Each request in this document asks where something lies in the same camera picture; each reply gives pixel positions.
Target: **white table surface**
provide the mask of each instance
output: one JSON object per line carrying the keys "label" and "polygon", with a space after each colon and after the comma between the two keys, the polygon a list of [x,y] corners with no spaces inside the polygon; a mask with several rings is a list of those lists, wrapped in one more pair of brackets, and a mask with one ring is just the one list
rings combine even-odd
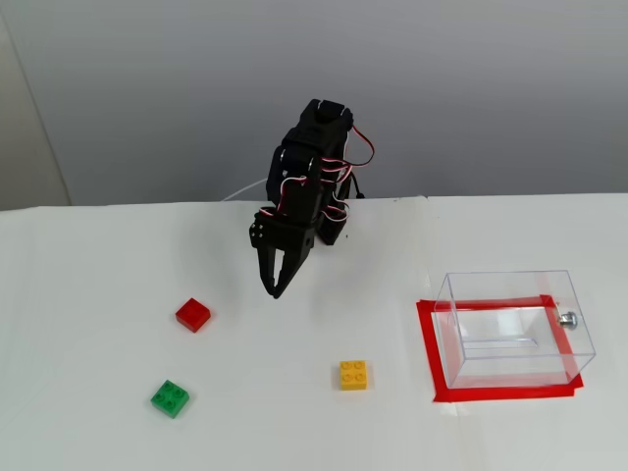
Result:
{"label": "white table surface", "polygon": [[[355,201],[286,293],[258,203],[0,213],[1,470],[628,468],[628,196]],[[567,269],[598,357],[562,399],[434,404],[414,302],[446,272]],[[197,334],[174,313],[195,297]],[[336,367],[366,359],[367,392]],[[170,379],[191,400],[150,405]]]}

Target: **clear plastic box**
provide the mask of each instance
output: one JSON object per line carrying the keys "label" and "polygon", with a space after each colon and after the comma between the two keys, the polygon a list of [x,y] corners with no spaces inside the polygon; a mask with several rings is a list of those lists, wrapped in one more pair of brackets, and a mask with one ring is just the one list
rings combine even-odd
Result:
{"label": "clear plastic box", "polygon": [[568,384],[596,356],[566,271],[447,274],[434,310],[449,388]]}

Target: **white wire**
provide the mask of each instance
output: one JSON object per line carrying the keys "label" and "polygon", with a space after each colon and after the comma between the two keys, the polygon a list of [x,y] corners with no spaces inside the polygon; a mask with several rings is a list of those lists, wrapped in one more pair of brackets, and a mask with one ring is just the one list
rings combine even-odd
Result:
{"label": "white wire", "polygon": [[238,190],[238,191],[236,191],[234,194],[230,194],[230,195],[229,195],[229,196],[227,196],[225,199],[221,199],[221,202],[223,202],[223,201],[229,201],[230,199],[232,199],[232,198],[234,198],[234,197],[238,196],[240,193],[243,193],[243,192],[247,191],[248,189],[253,188],[254,186],[258,186],[259,184],[261,184],[261,183],[265,182],[266,180],[268,180],[268,179],[263,179],[263,180],[260,180],[259,182],[252,183],[252,184],[250,184],[249,186],[245,186],[243,189],[239,189],[239,190]]}

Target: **red wire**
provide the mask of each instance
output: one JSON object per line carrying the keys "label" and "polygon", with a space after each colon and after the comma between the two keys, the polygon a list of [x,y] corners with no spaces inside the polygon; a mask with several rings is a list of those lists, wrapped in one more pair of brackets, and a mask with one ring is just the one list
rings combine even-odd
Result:
{"label": "red wire", "polygon": [[366,137],[366,135],[364,135],[362,132],[360,132],[358,130],[358,128],[356,128],[355,126],[353,127],[353,132],[355,132],[371,148],[371,157],[369,157],[369,160],[367,160],[366,162],[364,162],[362,164],[352,164],[351,162],[348,162],[346,160],[343,160],[343,162],[345,164],[352,165],[353,167],[366,167],[367,165],[369,165],[371,163],[371,161],[373,160],[373,157],[375,157],[375,146],[373,145],[373,142],[371,142]]}

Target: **gray wall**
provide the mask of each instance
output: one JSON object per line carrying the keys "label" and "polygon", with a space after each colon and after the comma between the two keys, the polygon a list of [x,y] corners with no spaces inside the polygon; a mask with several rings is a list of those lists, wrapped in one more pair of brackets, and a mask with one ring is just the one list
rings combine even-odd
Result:
{"label": "gray wall", "polygon": [[68,194],[0,17],[0,211],[63,206]]}
{"label": "gray wall", "polygon": [[628,191],[626,0],[0,6],[75,204],[220,199],[312,97],[368,196]]}

